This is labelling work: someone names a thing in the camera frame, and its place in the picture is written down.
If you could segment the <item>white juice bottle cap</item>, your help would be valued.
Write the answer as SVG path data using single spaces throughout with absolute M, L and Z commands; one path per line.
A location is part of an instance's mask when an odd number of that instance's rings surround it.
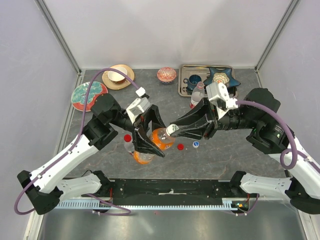
M 177 130 L 179 130 L 179 127 L 176 124 L 170 124 L 165 132 L 168 136 L 171 136 L 171 134 L 173 134 L 174 132 L 176 132 Z

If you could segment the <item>blue white Pocari cap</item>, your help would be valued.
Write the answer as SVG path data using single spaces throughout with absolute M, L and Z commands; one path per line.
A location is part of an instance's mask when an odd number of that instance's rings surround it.
M 193 146 L 194 148 L 198 148 L 199 145 L 200 145 L 200 143 L 199 143 L 198 141 L 194 141 L 194 142 L 192 143 L 192 146 Z

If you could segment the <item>tall red-cap clear bottle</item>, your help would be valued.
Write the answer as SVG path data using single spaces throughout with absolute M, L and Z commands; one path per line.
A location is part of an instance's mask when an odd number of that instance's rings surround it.
M 205 85 L 202 81 L 198 82 L 196 87 L 193 89 L 190 99 L 190 108 L 194 108 L 201 99 L 205 96 Z

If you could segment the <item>red bottle cap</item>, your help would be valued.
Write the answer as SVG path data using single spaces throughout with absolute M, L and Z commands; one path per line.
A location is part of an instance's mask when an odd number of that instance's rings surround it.
M 180 151 L 183 150 L 184 149 L 184 145 L 182 143 L 179 143 L 177 145 L 177 149 L 180 150 Z

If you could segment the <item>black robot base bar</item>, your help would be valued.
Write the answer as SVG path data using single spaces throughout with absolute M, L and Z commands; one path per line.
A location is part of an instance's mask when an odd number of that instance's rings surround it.
M 124 179 L 116 178 L 93 194 L 111 197 L 113 204 L 219 204 L 223 198 L 253 200 L 255 193 L 230 187 L 215 179 Z

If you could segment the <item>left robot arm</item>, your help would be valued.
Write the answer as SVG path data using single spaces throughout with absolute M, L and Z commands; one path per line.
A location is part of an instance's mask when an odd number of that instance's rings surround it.
M 102 94 L 96 98 L 91 112 L 91 120 L 81 125 L 80 133 L 65 149 L 38 169 L 23 170 L 17 175 L 23 193 L 38 215 L 50 212 L 64 200 L 89 194 L 99 197 L 109 194 L 115 184 L 100 170 L 83 177 L 65 177 L 118 135 L 113 126 L 131 132 L 135 151 L 165 156 L 147 136 L 148 130 L 165 127 L 159 108 L 147 97 L 137 98 L 124 109 L 111 94 Z

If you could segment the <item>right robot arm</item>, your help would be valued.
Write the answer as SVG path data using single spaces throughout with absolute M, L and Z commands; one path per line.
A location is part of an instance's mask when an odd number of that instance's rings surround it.
M 224 87 L 208 90 L 192 110 L 177 119 L 174 137 L 209 139 L 217 131 L 249 129 L 246 140 L 289 172 L 285 178 L 237 171 L 229 182 L 235 197 L 244 193 L 289 201 L 296 209 L 320 212 L 320 166 L 305 151 L 294 132 L 278 116 L 280 102 L 266 88 L 251 90 L 244 100 L 229 97 Z

